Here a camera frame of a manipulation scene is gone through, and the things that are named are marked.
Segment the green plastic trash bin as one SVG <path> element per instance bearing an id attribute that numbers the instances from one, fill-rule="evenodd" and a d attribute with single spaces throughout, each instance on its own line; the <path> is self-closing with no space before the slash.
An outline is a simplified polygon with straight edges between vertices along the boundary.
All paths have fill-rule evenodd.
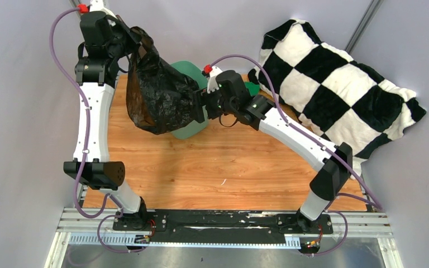
<path id="1" fill-rule="evenodd" d="M 202 75 L 201 69 L 190 61 L 178 61 L 172 63 L 171 66 L 180 73 L 185 74 L 195 80 L 200 88 L 203 89 L 207 86 L 208 80 L 205 78 L 205 76 Z M 205 121 L 203 123 L 192 121 L 187 126 L 176 131 L 172 131 L 171 134 L 177 139 L 186 140 L 203 131 L 208 126 L 208 118 L 205 107 L 203 107 L 203 112 L 205 116 Z"/>

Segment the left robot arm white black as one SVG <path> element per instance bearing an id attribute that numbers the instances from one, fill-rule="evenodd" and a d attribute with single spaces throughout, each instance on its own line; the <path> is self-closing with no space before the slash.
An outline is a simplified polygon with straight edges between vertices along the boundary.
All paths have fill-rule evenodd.
<path id="1" fill-rule="evenodd" d="M 63 169 L 78 184 L 99 190 L 117 204 L 116 230 L 141 231 L 149 223 L 145 202 L 125 182 L 124 163 L 111 161 L 108 151 L 109 112 L 121 72 L 118 61 L 132 54 L 141 39 L 106 8 L 84 12 L 80 30 L 84 41 L 72 80 L 80 98 L 79 133 L 73 159 Z"/>

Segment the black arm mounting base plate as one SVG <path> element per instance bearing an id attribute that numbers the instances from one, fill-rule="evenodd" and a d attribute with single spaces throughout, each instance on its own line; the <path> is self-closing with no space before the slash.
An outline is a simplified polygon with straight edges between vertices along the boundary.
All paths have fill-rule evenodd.
<path id="1" fill-rule="evenodd" d="M 148 231 L 152 242 L 215 244 L 281 244 L 285 235 L 314 239 L 333 234 L 330 216 L 315 222 L 295 211 L 155 209 L 145 216 L 124 214 L 115 231 Z"/>

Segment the black plastic trash bag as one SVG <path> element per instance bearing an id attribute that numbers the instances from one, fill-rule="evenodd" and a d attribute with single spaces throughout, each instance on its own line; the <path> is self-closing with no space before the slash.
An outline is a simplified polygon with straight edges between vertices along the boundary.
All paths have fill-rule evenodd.
<path id="1" fill-rule="evenodd" d="M 192 93 L 199 88 L 197 82 L 167 63 L 145 30 L 134 26 L 131 32 L 141 36 L 141 45 L 130 57 L 126 87 L 130 120 L 154 135 L 189 125 L 194 121 Z"/>

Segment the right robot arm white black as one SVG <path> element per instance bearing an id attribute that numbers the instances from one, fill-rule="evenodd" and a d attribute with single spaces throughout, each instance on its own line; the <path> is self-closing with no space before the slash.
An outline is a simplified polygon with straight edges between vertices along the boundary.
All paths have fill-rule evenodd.
<path id="1" fill-rule="evenodd" d="M 236 123 L 250 126 L 286 145 L 316 171 L 306 200 L 294 218 L 281 223 L 283 228 L 311 233 L 351 176 L 352 148 L 346 143 L 337 146 L 313 134 L 285 115 L 269 98 L 251 95 L 242 76 L 233 70 L 213 67 L 201 74 L 207 84 L 194 93 L 198 122 L 231 114 Z"/>

